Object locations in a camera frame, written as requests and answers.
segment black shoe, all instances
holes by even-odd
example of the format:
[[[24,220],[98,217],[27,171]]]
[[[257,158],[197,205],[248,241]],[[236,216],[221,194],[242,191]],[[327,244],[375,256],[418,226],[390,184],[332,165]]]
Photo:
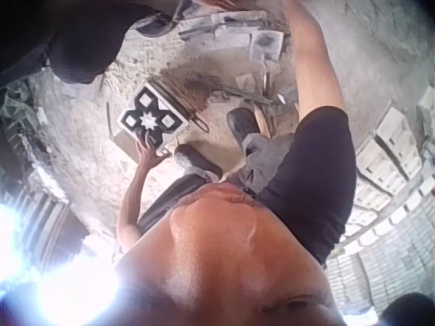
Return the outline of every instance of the black shoe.
[[[179,145],[175,149],[173,157],[177,164],[182,168],[190,168],[194,166],[204,171],[210,171],[217,175],[219,180],[224,174],[219,166],[208,161],[208,159],[206,159],[199,151],[188,144]]]
[[[245,107],[239,107],[228,112],[226,123],[240,148],[243,148],[242,143],[247,135],[260,133],[260,127],[258,127],[254,113]]]

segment handle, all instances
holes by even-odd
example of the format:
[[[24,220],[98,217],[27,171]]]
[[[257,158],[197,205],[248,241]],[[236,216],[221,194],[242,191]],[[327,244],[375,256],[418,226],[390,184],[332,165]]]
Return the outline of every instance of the handle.
[[[210,127],[200,117],[198,117],[197,115],[193,115],[191,120],[203,132],[205,132],[206,134],[210,133]]]

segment workshop floor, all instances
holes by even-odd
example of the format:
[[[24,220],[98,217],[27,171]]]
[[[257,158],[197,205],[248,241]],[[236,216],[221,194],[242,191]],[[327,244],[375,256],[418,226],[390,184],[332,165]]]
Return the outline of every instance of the workshop floor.
[[[273,27],[286,31],[280,1],[256,2],[257,7],[271,14]],[[401,6],[399,0],[390,2],[391,6],[396,3]],[[408,24],[405,39],[414,43],[409,47],[406,43],[388,43],[382,38],[382,28],[368,27],[375,13],[364,12],[356,3],[356,0],[307,1],[324,30],[330,58],[343,88],[355,147],[364,142],[390,100],[396,101],[399,109],[405,109],[411,128],[418,135],[421,131],[415,104],[431,78],[430,67],[434,64],[428,60],[433,55],[428,54],[421,41],[428,36],[414,33],[414,29],[420,31],[419,27],[402,13],[403,19],[399,17],[398,22]],[[106,103],[110,104],[112,128],[117,133],[120,129],[116,118],[128,105],[131,94],[150,75],[162,70],[183,67],[206,71],[233,85],[234,78],[244,73],[260,76],[260,70],[247,63],[243,50],[196,53],[186,49],[176,36],[175,31],[159,39],[145,39],[129,32],[117,60],[108,69],[101,91],[91,101],[65,96],[61,83],[49,70],[33,78],[38,102],[48,117],[44,131],[52,149],[56,180],[75,214],[92,231],[113,234],[120,203],[135,171],[135,165],[109,139]],[[274,81],[276,89],[294,84],[291,45]],[[243,159],[226,127],[225,116],[238,105],[240,101],[208,107],[200,116],[210,126],[210,134],[191,126],[179,137],[179,142],[193,143],[226,172],[234,170]],[[294,131],[297,115],[289,110],[283,116],[279,131]],[[143,192],[142,209],[151,205],[181,174],[173,159],[153,170]]]

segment sunlight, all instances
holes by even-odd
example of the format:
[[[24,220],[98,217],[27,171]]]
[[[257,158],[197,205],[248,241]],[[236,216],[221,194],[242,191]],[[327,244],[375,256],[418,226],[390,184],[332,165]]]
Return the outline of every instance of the sunlight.
[[[0,283],[22,270],[22,258],[14,242],[19,229],[17,213],[0,205]]]
[[[114,267],[100,259],[78,255],[43,277],[41,307],[56,325],[78,326],[91,321],[115,298],[118,277]]]

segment star pattern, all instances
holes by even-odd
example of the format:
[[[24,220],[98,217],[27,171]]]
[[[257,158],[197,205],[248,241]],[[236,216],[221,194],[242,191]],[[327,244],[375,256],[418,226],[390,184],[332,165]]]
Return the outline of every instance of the star pattern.
[[[141,116],[141,125],[147,130],[154,130],[157,127],[156,118],[151,113],[144,113]]]

